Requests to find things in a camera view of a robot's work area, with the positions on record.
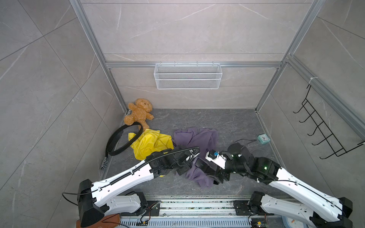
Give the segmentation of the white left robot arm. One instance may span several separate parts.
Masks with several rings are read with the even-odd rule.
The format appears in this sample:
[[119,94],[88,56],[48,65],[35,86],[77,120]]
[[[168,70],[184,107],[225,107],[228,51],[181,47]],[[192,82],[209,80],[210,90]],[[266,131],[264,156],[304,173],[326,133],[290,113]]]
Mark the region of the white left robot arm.
[[139,211],[146,202],[143,194],[134,193],[130,197],[120,194],[171,171],[184,174],[199,153],[198,147],[153,152],[137,165],[111,178],[96,182],[89,179],[82,181],[77,192],[80,226],[92,226],[109,214]]

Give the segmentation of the yellow trousers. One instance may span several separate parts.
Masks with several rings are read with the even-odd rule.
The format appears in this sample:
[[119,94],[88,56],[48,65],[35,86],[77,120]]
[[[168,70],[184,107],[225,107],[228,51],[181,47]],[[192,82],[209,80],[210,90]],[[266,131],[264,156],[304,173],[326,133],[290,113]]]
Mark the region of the yellow trousers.
[[132,143],[131,148],[135,158],[142,161],[153,152],[174,149],[174,145],[170,135],[161,134],[159,130],[147,129]]

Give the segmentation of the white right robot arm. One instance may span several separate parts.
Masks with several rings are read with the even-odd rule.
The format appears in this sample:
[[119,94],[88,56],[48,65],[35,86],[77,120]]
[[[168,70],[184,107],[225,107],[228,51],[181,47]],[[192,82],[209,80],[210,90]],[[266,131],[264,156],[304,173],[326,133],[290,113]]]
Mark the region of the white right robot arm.
[[276,188],[298,202],[277,199],[254,192],[248,202],[252,214],[277,214],[302,222],[313,228],[351,228],[353,202],[317,190],[290,174],[266,157],[254,157],[248,148],[236,142],[227,151],[210,150],[198,155],[195,165],[217,183],[230,179],[232,173]]

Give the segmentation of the purple trousers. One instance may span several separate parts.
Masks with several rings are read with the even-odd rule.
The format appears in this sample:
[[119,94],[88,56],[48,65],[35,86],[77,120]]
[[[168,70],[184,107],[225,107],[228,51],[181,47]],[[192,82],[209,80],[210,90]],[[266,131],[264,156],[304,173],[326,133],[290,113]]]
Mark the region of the purple trousers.
[[188,180],[197,183],[202,189],[209,189],[206,188],[204,184],[204,178],[207,176],[199,168],[197,168],[194,163],[197,158],[201,158],[213,169],[217,168],[217,165],[214,163],[209,164],[209,162],[205,159],[205,156],[210,150],[216,150],[218,138],[218,131],[210,128],[189,127],[187,129],[178,129],[173,134],[174,146],[185,146],[187,148],[199,147],[200,153],[194,159],[191,169],[185,173],[185,177]]

